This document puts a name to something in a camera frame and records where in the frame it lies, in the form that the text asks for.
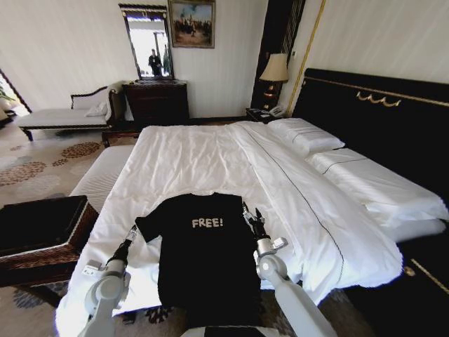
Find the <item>white duvet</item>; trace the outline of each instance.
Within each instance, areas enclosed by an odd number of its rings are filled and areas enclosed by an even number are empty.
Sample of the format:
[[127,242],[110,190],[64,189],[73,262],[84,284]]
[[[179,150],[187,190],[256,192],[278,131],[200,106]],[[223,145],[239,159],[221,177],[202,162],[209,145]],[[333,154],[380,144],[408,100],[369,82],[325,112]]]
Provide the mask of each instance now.
[[[261,210],[268,234],[290,242],[279,252],[290,277],[302,279],[316,303],[336,287],[377,286],[401,272],[395,243],[365,209],[281,144],[265,125],[150,126],[140,134],[106,199],[57,309],[60,335],[76,336],[86,323],[84,297],[95,281],[81,274],[88,260],[106,262],[134,219],[163,200],[213,192],[241,195],[251,210]],[[148,244],[136,238],[128,257],[130,291],[116,314],[160,304],[160,244],[161,238]],[[188,276],[180,275],[180,282]],[[229,279],[229,286],[238,286],[233,282]]]

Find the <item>chaise lounge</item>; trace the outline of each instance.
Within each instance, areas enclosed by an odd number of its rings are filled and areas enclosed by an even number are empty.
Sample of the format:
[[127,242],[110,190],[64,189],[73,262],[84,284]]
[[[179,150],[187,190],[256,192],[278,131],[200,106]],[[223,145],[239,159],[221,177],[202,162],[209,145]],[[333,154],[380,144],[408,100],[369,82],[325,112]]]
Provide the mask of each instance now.
[[[31,130],[34,129],[109,129],[122,118],[126,108],[121,83],[70,97],[71,109],[39,110],[18,118],[15,124],[33,141]],[[107,106],[105,114],[86,117],[91,108],[103,102]]]

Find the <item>doorway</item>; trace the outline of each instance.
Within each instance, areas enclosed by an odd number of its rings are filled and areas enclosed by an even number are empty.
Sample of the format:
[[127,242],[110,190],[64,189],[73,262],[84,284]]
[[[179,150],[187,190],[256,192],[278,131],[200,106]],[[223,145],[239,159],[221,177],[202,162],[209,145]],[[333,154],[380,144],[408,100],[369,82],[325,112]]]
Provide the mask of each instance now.
[[28,106],[0,70],[0,109],[8,116],[26,116],[30,113]]

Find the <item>white cushion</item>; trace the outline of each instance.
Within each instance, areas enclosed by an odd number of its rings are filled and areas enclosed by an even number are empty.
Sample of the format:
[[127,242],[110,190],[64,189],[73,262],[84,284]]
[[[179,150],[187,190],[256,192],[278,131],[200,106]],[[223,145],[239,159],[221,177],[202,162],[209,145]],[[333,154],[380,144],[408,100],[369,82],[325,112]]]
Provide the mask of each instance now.
[[104,150],[70,195],[86,195],[99,213],[125,166],[134,145],[111,146]]
[[271,121],[268,127],[302,158],[312,153],[344,147],[340,139],[301,118]]
[[105,116],[106,113],[107,113],[106,102],[100,102],[97,105],[91,107],[84,116],[85,117]]
[[449,220],[448,210],[438,195],[355,151],[317,153],[306,161],[365,205],[382,226],[398,227],[405,220]]
[[47,109],[39,110],[17,118],[17,126],[69,126],[69,125],[99,125],[105,126],[105,116],[85,117],[88,110]]
[[[111,104],[109,101],[109,92],[111,90],[116,91],[116,93],[119,93],[122,90],[122,83],[124,83],[124,81],[119,81],[116,83],[113,83],[111,85],[109,85],[107,88],[104,88],[101,91],[98,91],[95,95],[90,95],[90,96],[74,96],[72,98],[73,100],[73,108],[74,109],[90,109],[92,106],[97,105],[98,103],[101,102],[106,102],[106,106],[107,106],[107,113],[105,116],[106,120],[109,120],[112,116],[112,109],[111,109]],[[121,111],[115,111],[115,113],[117,114],[117,116],[115,116],[116,118],[119,118]]]

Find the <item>framed painting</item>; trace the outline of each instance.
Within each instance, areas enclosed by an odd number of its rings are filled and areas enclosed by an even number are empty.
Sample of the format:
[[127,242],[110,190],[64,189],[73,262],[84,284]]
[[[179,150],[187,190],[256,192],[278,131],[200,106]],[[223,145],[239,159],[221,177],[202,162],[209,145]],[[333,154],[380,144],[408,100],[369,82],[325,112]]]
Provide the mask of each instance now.
[[171,0],[173,47],[215,47],[215,1]]

